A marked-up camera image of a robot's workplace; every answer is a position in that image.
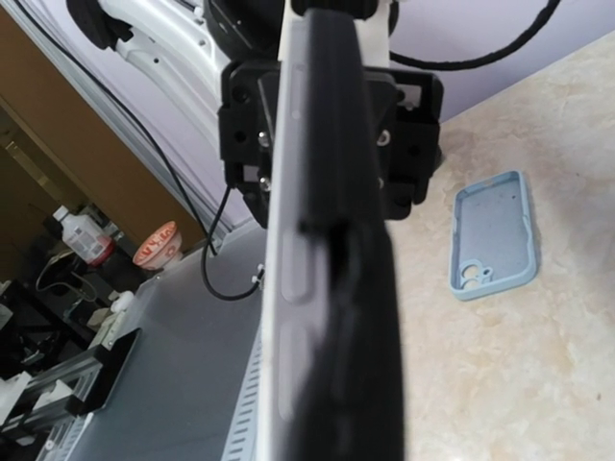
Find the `black phone case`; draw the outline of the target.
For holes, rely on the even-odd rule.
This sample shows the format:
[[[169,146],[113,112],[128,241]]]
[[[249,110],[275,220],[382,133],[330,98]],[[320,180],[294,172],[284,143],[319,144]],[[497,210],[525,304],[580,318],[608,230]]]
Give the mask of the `black phone case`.
[[[328,248],[328,322],[312,387],[306,460],[400,460],[402,353],[372,104],[359,55],[319,45],[308,80],[301,232]]]

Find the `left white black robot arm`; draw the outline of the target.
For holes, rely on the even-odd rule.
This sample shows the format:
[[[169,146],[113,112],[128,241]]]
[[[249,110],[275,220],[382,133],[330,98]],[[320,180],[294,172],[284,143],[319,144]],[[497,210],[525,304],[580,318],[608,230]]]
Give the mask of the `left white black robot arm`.
[[[231,62],[274,60],[284,1],[68,1],[82,34],[101,50],[119,50],[142,34],[211,90]]]

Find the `black phone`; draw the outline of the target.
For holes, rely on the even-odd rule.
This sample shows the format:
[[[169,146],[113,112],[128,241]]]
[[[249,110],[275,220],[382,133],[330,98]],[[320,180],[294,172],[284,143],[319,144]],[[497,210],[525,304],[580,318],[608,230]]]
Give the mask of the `black phone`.
[[[328,248],[300,230],[307,193],[309,61],[326,13],[292,21],[281,66],[261,315],[257,460],[306,460],[312,387],[328,322]]]

